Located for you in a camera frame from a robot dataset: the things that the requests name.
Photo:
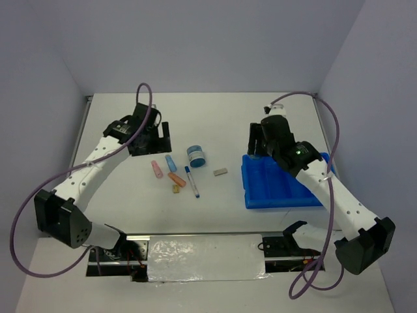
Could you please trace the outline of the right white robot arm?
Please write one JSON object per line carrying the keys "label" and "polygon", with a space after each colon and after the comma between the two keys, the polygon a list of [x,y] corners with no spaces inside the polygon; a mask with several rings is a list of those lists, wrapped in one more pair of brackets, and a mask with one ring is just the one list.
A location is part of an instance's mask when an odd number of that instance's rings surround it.
{"label": "right white robot arm", "polygon": [[298,142],[282,115],[251,123],[247,154],[265,158],[308,189],[340,227],[336,258],[345,270],[359,275],[391,245],[395,224],[370,211],[334,175],[330,161],[307,141]]}

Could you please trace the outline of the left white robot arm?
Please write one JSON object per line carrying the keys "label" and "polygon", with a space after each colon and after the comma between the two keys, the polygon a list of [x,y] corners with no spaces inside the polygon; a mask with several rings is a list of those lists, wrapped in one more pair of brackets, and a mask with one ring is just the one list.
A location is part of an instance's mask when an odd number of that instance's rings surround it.
{"label": "left white robot arm", "polygon": [[107,126],[84,162],[53,190],[34,197],[38,229],[71,247],[98,246],[113,260],[128,251],[126,234],[114,226],[91,222],[84,214],[95,192],[128,157],[171,151],[169,124],[154,106],[136,104],[133,114]]}

